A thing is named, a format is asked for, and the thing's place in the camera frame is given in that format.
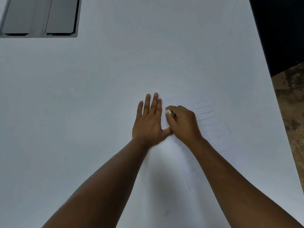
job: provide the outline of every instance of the wooden floor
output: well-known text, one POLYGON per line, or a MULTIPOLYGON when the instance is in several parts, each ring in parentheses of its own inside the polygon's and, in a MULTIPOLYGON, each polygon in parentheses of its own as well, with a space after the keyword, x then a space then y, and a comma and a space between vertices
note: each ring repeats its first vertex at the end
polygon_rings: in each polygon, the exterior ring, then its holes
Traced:
POLYGON ((272 77, 272 83, 304 191, 304 62, 272 77))

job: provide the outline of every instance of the paper sheet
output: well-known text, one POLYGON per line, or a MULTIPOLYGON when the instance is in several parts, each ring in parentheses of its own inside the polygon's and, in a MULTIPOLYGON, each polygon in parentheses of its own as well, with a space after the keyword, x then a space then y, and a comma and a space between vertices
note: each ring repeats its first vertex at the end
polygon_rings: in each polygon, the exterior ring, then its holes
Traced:
MULTIPOLYGON (((165 108, 169 105, 182 105, 193 111, 203 137, 230 164, 235 165, 235 141, 229 126, 223 122, 214 111, 211 101, 204 94, 189 92, 183 96, 163 99, 162 127, 168 128, 165 108)), ((169 136, 172 150, 178 161, 178 166, 184 176, 186 184, 191 190, 196 184, 206 182, 207 179, 192 152, 174 135, 169 136)))

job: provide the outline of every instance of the eraser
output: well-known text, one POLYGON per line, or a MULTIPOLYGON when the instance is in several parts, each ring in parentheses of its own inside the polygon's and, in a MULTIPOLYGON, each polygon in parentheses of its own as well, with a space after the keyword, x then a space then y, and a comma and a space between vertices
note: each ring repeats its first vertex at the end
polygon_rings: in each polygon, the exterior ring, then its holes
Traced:
POLYGON ((166 113, 172 114, 171 110, 169 110, 169 109, 167 109, 167 110, 165 111, 165 114, 166 114, 166 113))

